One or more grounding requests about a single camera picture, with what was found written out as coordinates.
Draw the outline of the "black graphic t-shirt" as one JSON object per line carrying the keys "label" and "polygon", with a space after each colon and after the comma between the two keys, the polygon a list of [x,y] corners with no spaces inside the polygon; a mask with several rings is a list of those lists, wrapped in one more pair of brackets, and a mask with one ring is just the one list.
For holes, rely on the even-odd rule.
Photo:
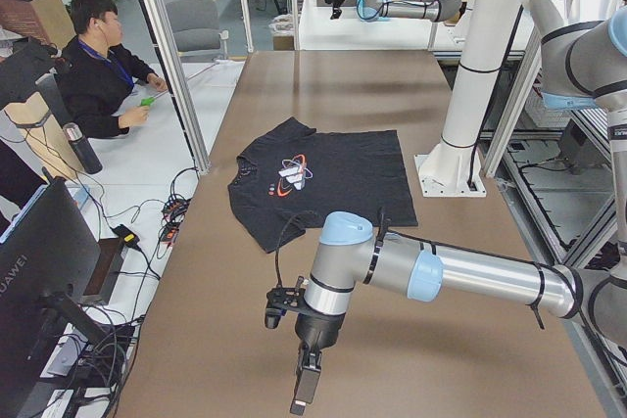
{"label": "black graphic t-shirt", "polygon": [[322,133],[290,117],[236,158],[233,214],[267,253],[323,225],[333,211],[372,224],[414,226],[407,171],[394,130]]}

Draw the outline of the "grey office chair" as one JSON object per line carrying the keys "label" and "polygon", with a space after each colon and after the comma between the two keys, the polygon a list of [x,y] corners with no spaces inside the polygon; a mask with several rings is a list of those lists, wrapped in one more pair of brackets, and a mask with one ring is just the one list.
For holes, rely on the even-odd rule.
{"label": "grey office chair", "polygon": [[178,56],[183,62],[228,58],[229,33],[219,25],[214,0],[173,0],[166,4]]}

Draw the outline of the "metal grabber rod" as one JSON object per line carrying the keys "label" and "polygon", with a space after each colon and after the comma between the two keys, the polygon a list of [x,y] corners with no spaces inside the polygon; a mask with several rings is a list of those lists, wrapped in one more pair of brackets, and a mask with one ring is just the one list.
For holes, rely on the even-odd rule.
{"label": "metal grabber rod", "polygon": [[182,68],[189,88],[207,79],[217,86],[234,86],[244,62],[216,60],[211,63],[183,63]]}

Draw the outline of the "green plastic clip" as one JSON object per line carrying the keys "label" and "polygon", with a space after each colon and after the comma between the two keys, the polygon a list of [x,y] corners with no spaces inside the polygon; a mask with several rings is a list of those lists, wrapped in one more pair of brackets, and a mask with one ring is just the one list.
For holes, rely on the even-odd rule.
{"label": "green plastic clip", "polygon": [[141,107],[150,107],[155,101],[154,97],[147,97],[141,100],[140,102],[140,106]]}

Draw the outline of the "black power adapter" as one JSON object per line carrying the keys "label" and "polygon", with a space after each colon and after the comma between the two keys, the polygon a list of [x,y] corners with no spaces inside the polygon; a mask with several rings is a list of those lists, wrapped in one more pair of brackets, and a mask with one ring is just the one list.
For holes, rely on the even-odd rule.
{"label": "black power adapter", "polygon": [[139,237],[130,230],[126,225],[119,224],[112,227],[111,230],[120,238],[122,238],[124,244],[129,248],[139,249]]}

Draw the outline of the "seated person in black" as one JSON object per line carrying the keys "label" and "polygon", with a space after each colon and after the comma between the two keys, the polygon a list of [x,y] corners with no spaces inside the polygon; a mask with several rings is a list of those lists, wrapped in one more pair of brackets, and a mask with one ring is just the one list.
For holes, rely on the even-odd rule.
{"label": "seated person in black", "polygon": [[71,20],[75,37],[62,52],[70,69],[57,75],[68,113],[88,138],[125,135],[143,124],[149,114],[147,106],[119,112],[135,81],[159,92],[168,85],[122,45],[122,27],[113,0],[72,0]]}

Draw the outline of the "black Huawei monitor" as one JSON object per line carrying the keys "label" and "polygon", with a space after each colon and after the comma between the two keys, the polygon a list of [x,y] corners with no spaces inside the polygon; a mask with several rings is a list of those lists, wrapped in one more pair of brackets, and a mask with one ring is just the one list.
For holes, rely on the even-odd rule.
{"label": "black Huawei monitor", "polygon": [[1,414],[14,417],[72,324],[105,338],[79,306],[100,248],[64,179],[43,186],[1,243]]}

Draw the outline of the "black water bottle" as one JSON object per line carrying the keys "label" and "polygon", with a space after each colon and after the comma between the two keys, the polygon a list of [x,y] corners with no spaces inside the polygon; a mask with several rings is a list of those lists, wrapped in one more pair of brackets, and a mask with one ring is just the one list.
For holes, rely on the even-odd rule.
{"label": "black water bottle", "polygon": [[79,126],[74,122],[68,122],[62,130],[84,171],[87,174],[100,172],[103,166]]}

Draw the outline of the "cardboard box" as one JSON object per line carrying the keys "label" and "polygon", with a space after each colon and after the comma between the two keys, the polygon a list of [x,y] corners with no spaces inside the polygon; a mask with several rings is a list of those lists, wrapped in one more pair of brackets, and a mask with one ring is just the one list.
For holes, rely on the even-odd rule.
{"label": "cardboard box", "polygon": [[23,37],[63,49],[74,37],[62,0],[1,0],[1,26]]}

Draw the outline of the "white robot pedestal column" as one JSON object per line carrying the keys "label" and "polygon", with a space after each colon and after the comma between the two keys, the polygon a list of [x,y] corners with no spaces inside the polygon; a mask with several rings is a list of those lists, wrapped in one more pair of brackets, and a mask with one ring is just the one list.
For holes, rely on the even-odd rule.
{"label": "white robot pedestal column", "polygon": [[475,0],[440,142],[416,158],[422,194],[483,197],[476,143],[521,15],[521,0]]}

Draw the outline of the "aluminium frame post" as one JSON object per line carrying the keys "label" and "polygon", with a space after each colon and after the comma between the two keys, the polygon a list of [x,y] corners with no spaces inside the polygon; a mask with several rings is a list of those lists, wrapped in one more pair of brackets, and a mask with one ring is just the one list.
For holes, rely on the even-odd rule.
{"label": "aluminium frame post", "polygon": [[169,94],[191,153],[192,162],[197,171],[205,175],[211,166],[209,152],[178,56],[166,4],[164,0],[139,0],[139,3],[150,31],[154,50],[164,71]]}

